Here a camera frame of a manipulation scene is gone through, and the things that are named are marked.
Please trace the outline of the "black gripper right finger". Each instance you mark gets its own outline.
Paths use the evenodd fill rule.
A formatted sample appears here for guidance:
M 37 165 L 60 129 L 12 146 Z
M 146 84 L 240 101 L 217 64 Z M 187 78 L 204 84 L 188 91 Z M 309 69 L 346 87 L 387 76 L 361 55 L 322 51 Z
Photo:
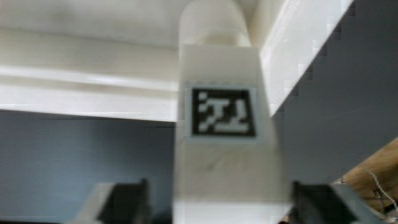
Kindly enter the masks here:
M 386 224 L 346 185 L 291 187 L 290 224 Z

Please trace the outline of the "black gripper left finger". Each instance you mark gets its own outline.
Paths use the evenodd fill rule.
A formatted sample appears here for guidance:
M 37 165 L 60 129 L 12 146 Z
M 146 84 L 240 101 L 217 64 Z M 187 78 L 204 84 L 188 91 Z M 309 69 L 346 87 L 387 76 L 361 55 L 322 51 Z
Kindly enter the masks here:
M 98 184 L 73 224 L 149 224 L 149 183 Z

